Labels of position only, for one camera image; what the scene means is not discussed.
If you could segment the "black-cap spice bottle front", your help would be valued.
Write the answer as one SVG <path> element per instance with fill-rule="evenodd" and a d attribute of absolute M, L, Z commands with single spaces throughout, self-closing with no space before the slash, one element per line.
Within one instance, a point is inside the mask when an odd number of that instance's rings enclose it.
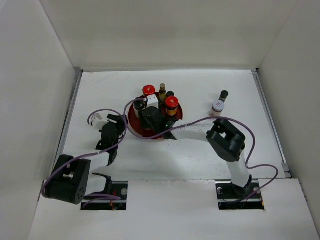
<path fill-rule="evenodd" d="M 142 112 L 146 108 L 146 99 L 137 97 L 133 102 L 133 109 L 135 116 L 139 119 L 140 112 Z"/>

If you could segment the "black-cap spice bottle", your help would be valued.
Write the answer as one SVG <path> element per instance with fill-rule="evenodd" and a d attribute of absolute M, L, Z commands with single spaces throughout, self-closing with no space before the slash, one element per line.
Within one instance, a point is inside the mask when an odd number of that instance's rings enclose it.
<path fill-rule="evenodd" d="M 175 94 L 174 94 L 174 92 L 173 91 L 168 91 L 167 93 L 166 93 L 166 97 L 168 98 L 168 97 L 174 97 L 175 96 Z"/>
<path fill-rule="evenodd" d="M 142 112 L 146 108 L 146 99 L 137 97 L 133 102 L 133 109 L 135 116 L 139 119 L 140 112 Z"/>

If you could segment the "tall amber gold-cap bottle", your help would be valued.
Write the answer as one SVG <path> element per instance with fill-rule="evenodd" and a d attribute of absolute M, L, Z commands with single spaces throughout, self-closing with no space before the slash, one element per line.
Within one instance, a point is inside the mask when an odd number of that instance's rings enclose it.
<path fill-rule="evenodd" d="M 166 85 L 164 83 L 161 83 L 159 86 L 159 101 L 161 104 L 163 104 L 167 97 L 167 91 L 166 91 Z"/>

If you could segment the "red-lid sauce jar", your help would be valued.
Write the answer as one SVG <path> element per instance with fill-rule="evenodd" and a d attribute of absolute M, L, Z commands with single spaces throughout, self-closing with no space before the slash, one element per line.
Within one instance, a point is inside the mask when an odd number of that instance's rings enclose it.
<path fill-rule="evenodd" d="M 156 93 L 156 88 L 153 85 L 145 85 L 142 88 L 142 94 L 146 98 L 148 96 L 154 95 Z"/>
<path fill-rule="evenodd" d="M 177 114 L 177 109 L 179 106 L 179 100 L 175 96 L 169 96 L 165 100 L 166 114 L 173 117 Z"/>

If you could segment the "small black-cap dark bottle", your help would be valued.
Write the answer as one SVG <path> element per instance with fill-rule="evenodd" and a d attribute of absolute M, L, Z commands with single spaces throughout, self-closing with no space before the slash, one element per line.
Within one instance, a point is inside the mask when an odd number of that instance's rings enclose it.
<path fill-rule="evenodd" d="M 219 100 L 222 102 L 225 102 L 228 96 L 229 96 L 229 92 L 227 90 L 222 90 L 220 92 Z"/>

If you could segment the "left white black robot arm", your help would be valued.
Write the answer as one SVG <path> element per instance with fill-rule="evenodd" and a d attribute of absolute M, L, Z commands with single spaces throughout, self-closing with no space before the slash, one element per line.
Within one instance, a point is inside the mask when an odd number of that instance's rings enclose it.
<path fill-rule="evenodd" d="M 96 153 L 73 157 L 62 154 L 58 157 L 53 171 L 41 189 L 41 195 L 47 199 L 54 199 L 65 203 L 78 205 L 86 196 L 90 167 L 89 157 L 100 153 L 107 153 L 106 166 L 114 163 L 122 137 L 126 130 L 127 117 L 125 115 L 108 114 L 106 123 L 99 130 L 99 140 Z"/>

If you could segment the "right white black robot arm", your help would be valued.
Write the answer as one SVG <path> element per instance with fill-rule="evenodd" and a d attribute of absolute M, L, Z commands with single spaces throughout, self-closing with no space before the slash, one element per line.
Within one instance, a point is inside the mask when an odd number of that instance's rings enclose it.
<path fill-rule="evenodd" d="M 231 175 L 232 192 L 238 198 L 250 192 L 252 176 L 244 156 L 245 135 L 227 119 L 217 119 L 213 126 L 187 124 L 183 120 L 166 119 L 156 107 L 148 107 L 140 119 L 161 138 L 166 140 L 196 140 L 209 143 L 215 153 L 226 161 Z"/>

